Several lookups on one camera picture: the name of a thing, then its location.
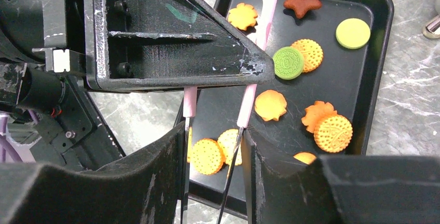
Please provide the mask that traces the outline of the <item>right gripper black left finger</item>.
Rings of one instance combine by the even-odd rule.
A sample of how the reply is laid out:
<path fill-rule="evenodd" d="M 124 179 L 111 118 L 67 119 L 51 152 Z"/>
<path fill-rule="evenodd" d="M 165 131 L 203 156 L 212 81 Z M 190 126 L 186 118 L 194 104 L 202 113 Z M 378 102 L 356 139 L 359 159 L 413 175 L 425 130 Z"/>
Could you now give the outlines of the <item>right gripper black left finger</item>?
<path fill-rule="evenodd" d="M 96 171 L 1 164 L 1 223 L 173 223 L 184 129 Z"/>

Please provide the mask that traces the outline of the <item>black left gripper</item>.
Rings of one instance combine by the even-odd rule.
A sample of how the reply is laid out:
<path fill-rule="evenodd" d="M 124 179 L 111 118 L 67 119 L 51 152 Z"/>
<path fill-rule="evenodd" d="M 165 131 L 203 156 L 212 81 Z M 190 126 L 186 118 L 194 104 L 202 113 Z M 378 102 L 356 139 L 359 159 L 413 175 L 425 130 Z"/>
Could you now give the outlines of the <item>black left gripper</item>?
<path fill-rule="evenodd" d="M 96 170 L 126 154 L 90 94 L 89 0 L 1 0 L 1 164 Z"/>

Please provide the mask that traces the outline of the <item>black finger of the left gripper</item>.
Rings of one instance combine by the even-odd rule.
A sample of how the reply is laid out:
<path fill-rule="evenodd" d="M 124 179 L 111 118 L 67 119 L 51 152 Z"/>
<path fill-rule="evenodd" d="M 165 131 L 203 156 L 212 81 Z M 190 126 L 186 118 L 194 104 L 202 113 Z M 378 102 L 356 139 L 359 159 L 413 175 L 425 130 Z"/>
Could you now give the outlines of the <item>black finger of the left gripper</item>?
<path fill-rule="evenodd" d="M 271 57 L 204 0 L 84 0 L 86 82 L 101 92 L 262 84 Z"/>

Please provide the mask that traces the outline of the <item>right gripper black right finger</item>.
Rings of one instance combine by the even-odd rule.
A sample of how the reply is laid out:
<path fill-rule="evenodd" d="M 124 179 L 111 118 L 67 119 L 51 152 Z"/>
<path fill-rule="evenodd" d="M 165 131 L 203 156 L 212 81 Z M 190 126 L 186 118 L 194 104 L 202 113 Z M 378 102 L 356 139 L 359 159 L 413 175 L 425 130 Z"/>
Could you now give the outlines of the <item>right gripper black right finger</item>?
<path fill-rule="evenodd" d="M 305 164 L 258 131 L 241 145 L 249 223 L 439 223 L 439 158 L 320 155 Z"/>

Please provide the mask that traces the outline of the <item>orange shell cookie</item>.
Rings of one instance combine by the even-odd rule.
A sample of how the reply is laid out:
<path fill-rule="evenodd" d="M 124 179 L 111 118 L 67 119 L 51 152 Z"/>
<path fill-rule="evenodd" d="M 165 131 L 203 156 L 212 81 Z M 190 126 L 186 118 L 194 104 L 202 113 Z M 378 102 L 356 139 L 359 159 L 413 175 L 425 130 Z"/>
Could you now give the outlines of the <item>orange shell cookie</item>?
<path fill-rule="evenodd" d="M 255 112 L 264 121 L 278 121 L 287 112 L 287 101 L 284 95 L 275 90 L 266 90 L 257 96 L 254 104 Z"/>

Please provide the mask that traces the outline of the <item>green sandwich cookie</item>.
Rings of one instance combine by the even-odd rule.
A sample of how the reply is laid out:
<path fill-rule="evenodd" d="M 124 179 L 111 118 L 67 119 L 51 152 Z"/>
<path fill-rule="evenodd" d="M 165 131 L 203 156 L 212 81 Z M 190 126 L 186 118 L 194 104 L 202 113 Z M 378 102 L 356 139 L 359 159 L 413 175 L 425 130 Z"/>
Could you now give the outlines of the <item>green sandwich cookie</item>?
<path fill-rule="evenodd" d="M 272 56 L 274 62 L 274 73 L 283 80 L 297 78 L 304 69 L 304 56 L 293 47 L 283 47 Z"/>

